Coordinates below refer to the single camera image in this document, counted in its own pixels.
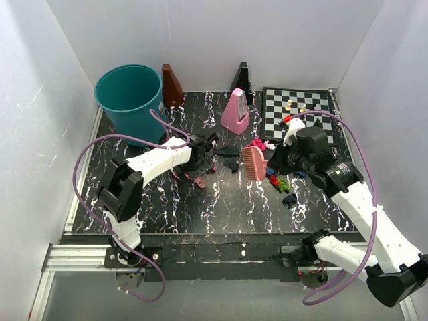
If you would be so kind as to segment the pink dustpan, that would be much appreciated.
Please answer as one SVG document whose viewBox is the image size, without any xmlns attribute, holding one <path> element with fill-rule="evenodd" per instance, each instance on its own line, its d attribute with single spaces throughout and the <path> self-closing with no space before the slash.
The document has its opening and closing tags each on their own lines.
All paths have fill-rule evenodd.
<svg viewBox="0 0 428 321">
<path fill-rule="evenodd" d="M 195 185 L 200 189 L 204 189 L 207 186 L 205 180 L 201 176 L 191 177 L 188 173 L 183 172 L 180 168 L 171 169 L 170 173 L 180 186 L 188 187 L 191 185 Z"/>
</svg>

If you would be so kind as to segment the pink hand brush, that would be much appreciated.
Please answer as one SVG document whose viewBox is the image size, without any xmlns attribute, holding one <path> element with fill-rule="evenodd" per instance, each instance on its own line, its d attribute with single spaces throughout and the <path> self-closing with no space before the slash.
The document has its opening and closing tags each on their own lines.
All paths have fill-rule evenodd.
<svg viewBox="0 0 428 321">
<path fill-rule="evenodd" d="M 241 154 L 247 178 L 251 181 L 264 180 L 268 162 L 261 149 L 256 146 L 248 146 L 242 149 Z"/>
</svg>

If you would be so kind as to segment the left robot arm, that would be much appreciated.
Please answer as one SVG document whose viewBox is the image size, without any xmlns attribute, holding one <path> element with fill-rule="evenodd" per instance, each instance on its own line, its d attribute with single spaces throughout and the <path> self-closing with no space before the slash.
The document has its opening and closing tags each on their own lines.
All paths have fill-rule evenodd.
<svg viewBox="0 0 428 321">
<path fill-rule="evenodd" d="M 201 189 L 206 187 L 202 176 L 215 167 L 213 149 L 219 137 L 214 132 L 208 137 L 192 134 L 189 138 L 185 145 L 183 135 L 173 136 L 140 156 L 108 163 L 97 198 L 108 214 L 114 246 L 120 249 L 119 259 L 127 267 L 136 267 L 142 261 L 136 214 L 145 186 L 170 171 L 177 180 L 195 183 Z"/>
</svg>

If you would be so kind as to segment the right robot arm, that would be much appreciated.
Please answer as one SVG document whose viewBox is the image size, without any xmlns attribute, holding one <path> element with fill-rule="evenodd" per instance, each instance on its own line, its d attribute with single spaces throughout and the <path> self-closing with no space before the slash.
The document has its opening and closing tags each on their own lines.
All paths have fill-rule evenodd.
<svg viewBox="0 0 428 321">
<path fill-rule="evenodd" d="M 346 272 L 357 273 L 371 294 L 388 307 L 427 283 L 427 255 L 389 219 L 352 161 L 332 154 L 323 130 L 293 119 L 282 145 L 267 165 L 278 173 L 306 173 L 368 241 L 368 251 L 363 252 L 319 230 L 302 242 L 307 264 L 315 266 L 327 261 Z"/>
</svg>

